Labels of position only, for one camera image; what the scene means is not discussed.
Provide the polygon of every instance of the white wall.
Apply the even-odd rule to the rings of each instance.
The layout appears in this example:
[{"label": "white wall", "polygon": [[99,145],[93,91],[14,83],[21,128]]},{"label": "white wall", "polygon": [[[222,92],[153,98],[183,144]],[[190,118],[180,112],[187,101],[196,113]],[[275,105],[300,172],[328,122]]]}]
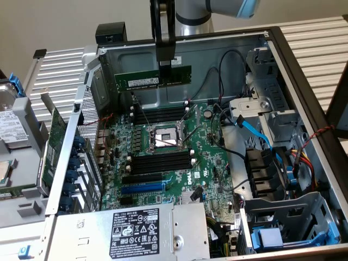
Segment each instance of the white wall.
[{"label": "white wall", "polygon": [[[1,0],[0,6],[0,68],[22,81],[36,49],[94,44],[100,23],[125,21],[129,40],[151,37],[149,0]],[[222,30],[342,14],[348,0],[261,0],[253,19],[213,14],[213,23]]]}]

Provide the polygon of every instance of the green ram module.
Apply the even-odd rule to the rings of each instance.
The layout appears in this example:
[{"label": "green ram module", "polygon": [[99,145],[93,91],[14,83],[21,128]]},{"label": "green ram module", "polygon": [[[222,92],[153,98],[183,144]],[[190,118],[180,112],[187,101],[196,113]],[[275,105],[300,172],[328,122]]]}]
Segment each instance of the green ram module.
[{"label": "green ram module", "polygon": [[191,83],[191,66],[174,67],[168,77],[159,77],[159,71],[141,71],[115,74],[118,92],[146,90]]}]

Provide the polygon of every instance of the sticker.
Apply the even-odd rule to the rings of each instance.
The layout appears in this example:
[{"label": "sticker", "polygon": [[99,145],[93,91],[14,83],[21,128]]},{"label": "sticker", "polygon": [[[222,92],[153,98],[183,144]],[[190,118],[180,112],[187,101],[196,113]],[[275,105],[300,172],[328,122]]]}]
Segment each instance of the sticker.
[{"label": "sticker", "polygon": [[28,140],[18,117],[11,111],[0,111],[0,138],[5,143]]},{"label": "sticker", "polygon": [[12,197],[10,192],[0,194],[0,198]]},{"label": "sticker", "polygon": [[49,145],[47,149],[47,159],[49,160],[49,162],[51,162],[51,159],[52,159],[52,150],[53,150],[52,146]]},{"label": "sticker", "polygon": [[181,56],[175,56],[172,60],[172,65],[181,65]]},{"label": "sticker", "polygon": [[137,86],[144,86],[144,85],[151,85],[151,84],[158,84],[158,83],[159,83],[158,78],[129,80],[128,86],[129,87],[137,87]]},{"label": "sticker", "polygon": [[210,228],[210,236],[212,237],[212,241],[213,240],[216,240],[216,239],[219,239],[218,236],[214,233],[214,231]]},{"label": "sticker", "polygon": [[239,229],[240,227],[240,213],[234,214],[234,229]]},{"label": "sticker", "polygon": [[114,214],[112,259],[159,254],[159,208]]}]

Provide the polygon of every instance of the warning label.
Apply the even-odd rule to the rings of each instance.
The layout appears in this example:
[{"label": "warning label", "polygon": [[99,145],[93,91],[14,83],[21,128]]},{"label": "warning label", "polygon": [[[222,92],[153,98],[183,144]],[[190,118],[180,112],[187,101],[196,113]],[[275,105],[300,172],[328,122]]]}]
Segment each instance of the warning label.
[{"label": "warning label", "polygon": [[110,241],[112,259],[159,254],[159,209],[115,213]]},{"label": "warning label", "polygon": [[18,117],[11,111],[0,111],[0,138],[5,143],[28,140]]}]

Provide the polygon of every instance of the black ram slot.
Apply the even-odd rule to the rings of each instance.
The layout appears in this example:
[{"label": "black ram slot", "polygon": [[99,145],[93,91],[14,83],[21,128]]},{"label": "black ram slot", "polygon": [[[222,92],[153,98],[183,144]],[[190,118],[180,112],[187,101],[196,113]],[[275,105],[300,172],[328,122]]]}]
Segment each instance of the black ram slot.
[{"label": "black ram slot", "polygon": [[169,157],[169,158],[148,158],[148,159],[139,159],[140,157],[136,157],[134,159],[134,161],[138,164],[138,165],[142,165],[142,164],[159,164],[161,162],[170,162],[170,163],[174,163],[174,161],[178,161],[178,162],[185,162],[185,161],[189,161],[190,158],[188,155],[173,155],[173,157]]},{"label": "black ram slot", "polygon": [[187,151],[135,157],[132,174],[157,173],[192,168]]},{"label": "black ram slot", "polygon": [[172,171],[172,170],[186,170],[190,168],[191,168],[191,164],[189,163],[162,165],[162,166],[154,166],[154,167],[143,166],[141,168],[133,169],[132,174],[138,175],[143,173],[156,173],[156,172],[165,172],[165,171]]},{"label": "black ram slot", "polygon": [[[158,123],[166,121],[178,121],[184,114],[184,107],[174,107],[174,108],[164,108],[155,110],[144,111],[149,123]],[[135,125],[147,123],[142,111],[140,109],[136,110],[135,113]]]}]

